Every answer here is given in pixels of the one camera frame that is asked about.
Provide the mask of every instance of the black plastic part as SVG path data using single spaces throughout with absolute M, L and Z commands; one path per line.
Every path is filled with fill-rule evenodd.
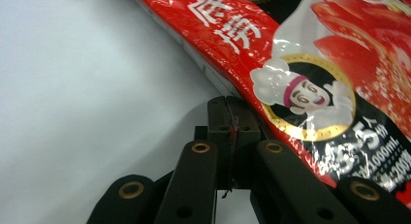
M 411 223 L 411 211 L 368 179 L 346 177 L 338 182 L 335 194 L 362 223 Z
M 153 187 L 153 181 L 144 176 L 130 175 L 118 179 L 97 203 L 87 224 L 148 223 L 146 212 L 150 209 Z
M 248 104 L 236 97 L 227 97 L 226 106 L 236 130 L 236 148 L 233 158 L 233 178 L 235 188 L 249 189 L 253 177 L 252 165 L 255 146 L 262 134 Z
M 187 144 L 154 223 L 214 223 L 216 173 L 217 147 L 207 141 Z
M 228 190 L 232 187 L 231 160 L 234 154 L 237 132 L 226 107 L 225 97 L 214 98 L 207 103 L 207 140 L 218 146 L 217 188 Z
M 255 165 L 282 213 L 279 223 L 358 223 L 284 143 L 260 142 Z

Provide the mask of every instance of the red snack package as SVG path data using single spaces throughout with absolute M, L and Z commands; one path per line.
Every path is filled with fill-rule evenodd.
M 323 182 L 361 176 L 411 204 L 407 0 L 299 0 L 286 17 L 271 1 L 138 0 Z

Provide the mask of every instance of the metal rivet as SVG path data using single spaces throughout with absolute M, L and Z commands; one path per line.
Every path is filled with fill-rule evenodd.
M 124 183 L 118 190 L 118 195 L 123 199 L 133 199 L 141 195 L 144 185 L 138 181 Z
M 196 152 L 196 153 L 206 153 L 209 151 L 209 145 L 208 144 L 194 144 L 191 146 L 191 149 Z
M 353 181 L 350 184 L 351 191 L 357 196 L 369 200 L 377 201 L 380 199 L 380 194 L 373 187 L 370 187 L 364 183 Z
M 272 153 L 281 153 L 284 150 L 283 146 L 280 144 L 266 144 L 266 149 Z

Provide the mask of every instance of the gold circular emblem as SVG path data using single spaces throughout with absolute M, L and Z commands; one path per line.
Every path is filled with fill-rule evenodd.
M 309 64 L 316 65 L 328 73 L 330 73 L 336 80 L 342 82 L 345 84 L 347 87 L 350 88 L 350 99 L 353 104 L 353 111 L 351 115 L 354 117 L 355 115 L 355 110 L 356 110 L 356 99 L 355 99 L 355 94 L 352 89 L 351 82 L 348 80 L 348 78 L 345 76 L 344 73 L 342 73 L 336 65 L 331 63 L 330 61 L 316 56 L 312 54 L 306 54 L 306 53 L 296 53 L 296 54 L 289 54 L 286 56 L 281 57 L 283 60 L 285 60 L 288 64 L 291 63 L 296 63 L 296 62 L 305 62 Z M 266 105 L 262 103 L 263 105 L 263 110 L 266 113 L 266 115 L 269 117 L 269 121 L 280 131 L 284 132 L 285 134 L 289 135 L 292 138 L 298 139 L 298 140 L 303 140 L 303 141 L 310 141 L 310 142 L 318 142 L 318 141 L 324 141 L 328 139 L 335 138 L 336 136 L 341 135 L 344 133 L 350 125 L 331 125 L 323 129 L 318 129 L 318 130 L 308 130 L 301 128 L 301 126 L 295 126 L 286 120 L 282 119 L 279 117 L 277 114 L 274 113 L 274 111 L 271 109 L 269 105 Z

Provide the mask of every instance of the black screw hole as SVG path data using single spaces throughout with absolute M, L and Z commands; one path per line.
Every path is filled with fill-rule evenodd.
M 198 151 L 204 151 L 204 150 L 206 150 L 206 146 L 203 145 L 203 144 L 198 144 L 198 145 L 196 145 L 196 149 Z
M 193 215 L 193 210 L 190 207 L 180 207 L 175 214 L 181 219 L 186 219 Z
M 328 208 L 317 208 L 317 214 L 326 220 L 333 219 L 333 213 Z
M 126 186 L 123 191 L 125 194 L 132 194 L 139 191 L 140 187 L 137 184 L 131 184 Z

